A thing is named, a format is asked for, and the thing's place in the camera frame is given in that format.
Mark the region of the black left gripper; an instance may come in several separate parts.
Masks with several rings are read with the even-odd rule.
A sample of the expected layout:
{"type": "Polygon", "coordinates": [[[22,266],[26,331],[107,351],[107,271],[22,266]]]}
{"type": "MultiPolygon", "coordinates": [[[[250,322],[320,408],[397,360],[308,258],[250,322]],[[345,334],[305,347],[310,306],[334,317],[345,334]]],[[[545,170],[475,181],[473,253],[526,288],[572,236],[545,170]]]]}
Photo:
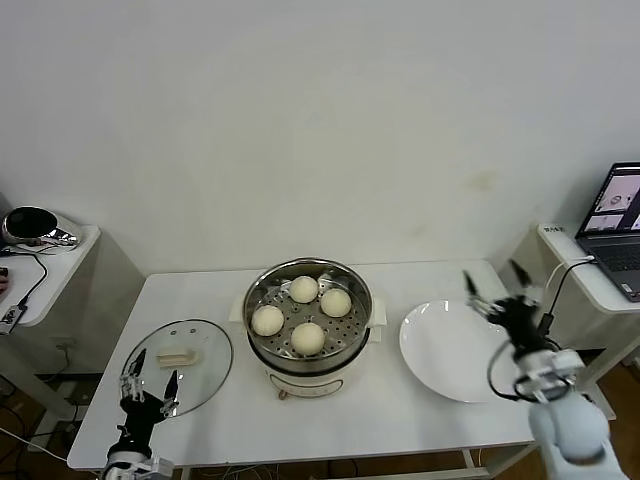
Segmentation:
{"type": "Polygon", "coordinates": [[[120,375],[119,388],[122,399],[120,407],[125,412],[126,419],[123,424],[117,426],[120,436],[112,446],[113,453],[150,453],[149,443],[154,426],[161,423],[165,416],[177,415],[179,405],[178,371],[172,371],[164,391],[163,401],[151,394],[144,395],[143,381],[140,375],[145,358],[146,350],[142,349],[120,375]]]}

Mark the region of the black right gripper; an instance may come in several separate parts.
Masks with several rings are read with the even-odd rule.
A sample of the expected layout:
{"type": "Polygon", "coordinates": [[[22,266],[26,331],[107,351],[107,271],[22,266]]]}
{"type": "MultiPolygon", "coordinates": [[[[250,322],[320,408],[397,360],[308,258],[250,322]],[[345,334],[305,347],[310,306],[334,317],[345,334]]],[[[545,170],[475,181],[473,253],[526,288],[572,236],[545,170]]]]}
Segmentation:
{"type": "Polygon", "coordinates": [[[468,305],[480,315],[488,315],[487,321],[503,327],[516,353],[534,353],[547,350],[543,335],[538,331],[533,318],[543,296],[543,288],[535,283],[529,273],[515,260],[509,264],[516,276],[516,296],[492,303],[478,291],[471,275],[464,270],[468,305]]]}

